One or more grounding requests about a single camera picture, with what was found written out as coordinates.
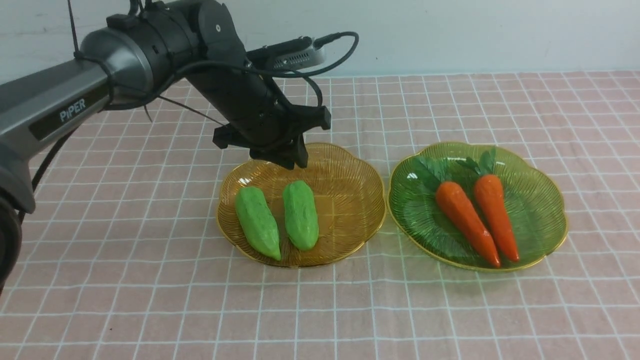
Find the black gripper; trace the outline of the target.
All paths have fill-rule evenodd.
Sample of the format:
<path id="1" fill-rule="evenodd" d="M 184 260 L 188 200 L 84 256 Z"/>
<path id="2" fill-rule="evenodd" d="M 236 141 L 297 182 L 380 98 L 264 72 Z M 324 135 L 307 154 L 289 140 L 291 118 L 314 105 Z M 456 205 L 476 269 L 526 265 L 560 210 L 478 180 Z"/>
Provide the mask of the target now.
<path id="1" fill-rule="evenodd" d="M 252 160 L 287 170 L 306 169 L 309 154 L 304 134 L 314 128 L 329 130 L 332 116 L 324 106 L 295 105 L 279 89 L 242 88 L 212 96 L 212 104 L 228 121 L 214 130 L 213 143 L 220 149 L 247 148 Z M 292 157 L 273 149 L 292 141 Z"/>

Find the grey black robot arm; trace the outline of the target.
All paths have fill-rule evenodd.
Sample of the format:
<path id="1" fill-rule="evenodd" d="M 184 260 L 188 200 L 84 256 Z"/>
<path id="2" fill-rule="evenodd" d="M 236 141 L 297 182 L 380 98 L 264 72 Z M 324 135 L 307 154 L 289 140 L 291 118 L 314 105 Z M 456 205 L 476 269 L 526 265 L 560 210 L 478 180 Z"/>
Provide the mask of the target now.
<path id="1" fill-rule="evenodd" d="M 186 79 L 226 119 L 214 144 L 286 169 L 307 166 L 303 136 L 331 128 L 325 105 L 294 105 L 275 78 L 314 72 L 270 69 L 294 41 L 246 51 L 228 7 L 216 0 L 133 0 L 128 14 L 85 36 L 73 59 L 1 85 L 1 284 L 18 262 L 22 221 L 35 188 L 69 137 L 103 111 L 144 107 Z"/>

